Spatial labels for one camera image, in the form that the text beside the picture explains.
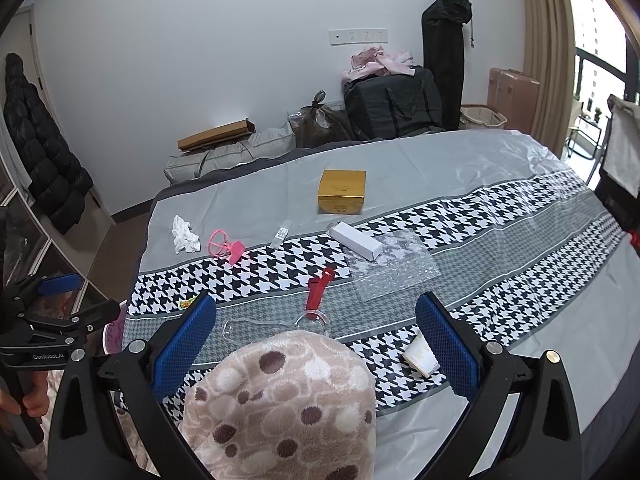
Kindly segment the person's left hand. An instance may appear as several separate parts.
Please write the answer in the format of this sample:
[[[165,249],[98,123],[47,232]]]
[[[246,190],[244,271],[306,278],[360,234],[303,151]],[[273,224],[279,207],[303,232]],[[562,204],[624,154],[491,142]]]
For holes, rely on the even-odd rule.
[[[22,403],[29,417],[41,417],[47,414],[49,409],[47,382],[34,380],[32,390],[24,396]],[[1,414],[19,415],[21,412],[21,405],[9,393],[1,390]]]

